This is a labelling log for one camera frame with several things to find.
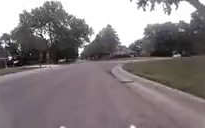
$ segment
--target tree branch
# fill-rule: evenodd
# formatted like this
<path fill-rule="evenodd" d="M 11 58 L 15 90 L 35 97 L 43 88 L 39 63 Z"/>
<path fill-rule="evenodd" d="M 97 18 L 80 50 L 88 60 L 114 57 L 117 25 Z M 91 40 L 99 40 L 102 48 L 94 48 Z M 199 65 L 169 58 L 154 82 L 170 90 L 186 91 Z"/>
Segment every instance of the tree branch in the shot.
<path fill-rule="evenodd" d="M 188 2 L 194 6 L 198 11 L 201 10 L 201 9 L 204 9 L 204 5 L 199 2 L 199 0 L 188 0 Z"/>

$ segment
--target road marking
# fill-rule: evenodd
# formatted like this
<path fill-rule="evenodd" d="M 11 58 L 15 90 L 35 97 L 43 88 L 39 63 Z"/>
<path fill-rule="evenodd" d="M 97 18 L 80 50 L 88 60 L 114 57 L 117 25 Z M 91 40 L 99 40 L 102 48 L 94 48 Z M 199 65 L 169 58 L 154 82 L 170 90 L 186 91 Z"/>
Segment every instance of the road marking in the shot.
<path fill-rule="evenodd" d="M 135 125 L 131 124 L 130 128 L 137 128 Z"/>
<path fill-rule="evenodd" d="M 66 128 L 65 126 L 60 126 L 59 128 Z"/>

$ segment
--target overcast sky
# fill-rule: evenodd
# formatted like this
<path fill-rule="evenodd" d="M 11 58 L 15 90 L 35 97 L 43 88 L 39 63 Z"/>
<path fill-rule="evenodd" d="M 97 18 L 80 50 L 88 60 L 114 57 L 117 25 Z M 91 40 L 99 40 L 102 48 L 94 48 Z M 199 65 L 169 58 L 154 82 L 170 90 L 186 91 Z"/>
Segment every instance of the overcast sky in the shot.
<path fill-rule="evenodd" d="M 9 33 L 17 26 L 19 13 L 26 9 L 41 6 L 46 0 L 0 0 L 0 35 Z M 159 6 L 153 12 L 143 12 L 130 0 L 59 0 L 64 9 L 78 18 L 84 18 L 97 34 L 107 24 L 117 31 L 120 41 L 129 45 L 143 36 L 147 24 L 167 21 L 190 21 L 190 14 L 195 10 L 186 2 L 170 16 L 165 15 Z"/>

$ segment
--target street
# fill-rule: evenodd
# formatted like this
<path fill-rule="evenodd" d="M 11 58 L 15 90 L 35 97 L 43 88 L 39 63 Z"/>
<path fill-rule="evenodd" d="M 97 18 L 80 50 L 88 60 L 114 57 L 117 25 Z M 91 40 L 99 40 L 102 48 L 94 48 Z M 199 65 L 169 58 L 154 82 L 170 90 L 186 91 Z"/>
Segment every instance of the street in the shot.
<path fill-rule="evenodd" d="M 86 62 L 1 80 L 0 128 L 205 128 L 203 116 L 164 111 L 168 104 L 156 106 L 116 80 L 116 65 Z"/>

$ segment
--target tree canopy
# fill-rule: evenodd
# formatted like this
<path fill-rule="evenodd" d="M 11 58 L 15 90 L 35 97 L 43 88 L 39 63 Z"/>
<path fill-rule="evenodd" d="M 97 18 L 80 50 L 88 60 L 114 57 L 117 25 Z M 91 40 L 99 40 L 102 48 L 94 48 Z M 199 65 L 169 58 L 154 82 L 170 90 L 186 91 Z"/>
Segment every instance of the tree canopy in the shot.
<path fill-rule="evenodd" d="M 120 44 L 119 37 L 111 25 L 103 28 L 89 45 L 85 46 L 82 57 L 101 58 L 115 52 Z"/>
<path fill-rule="evenodd" d="M 181 21 L 148 25 L 144 35 L 142 47 L 155 56 L 205 53 L 205 25 L 196 16 L 190 24 Z"/>
<path fill-rule="evenodd" d="M 31 12 L 24 10 L 11 35 L 24 53 L 49 52 L 57 63 L 59 59 L 76 59 L 78 48 L 89 42 L 92 33 L 85 20 L 68 14 L 60 2 L 46 1 Z"/>
<path fill-rule="evenodd" d="M 157 4 L 163 5 L 163 10 L 167 14 L 171 14 L 172 5 L 175 5 L 176 9 L 180 5 L 180 2 L 186 1 L 191 4 L 196 9 L 197 17 L 203 22 L 205 25 L 205 5 L 201 3 L 199 0 L 137 0 L 138 8 L 142 8 L 146 11 L 147 8 L 150 8 L 151 11 L 155 9 Z"/>

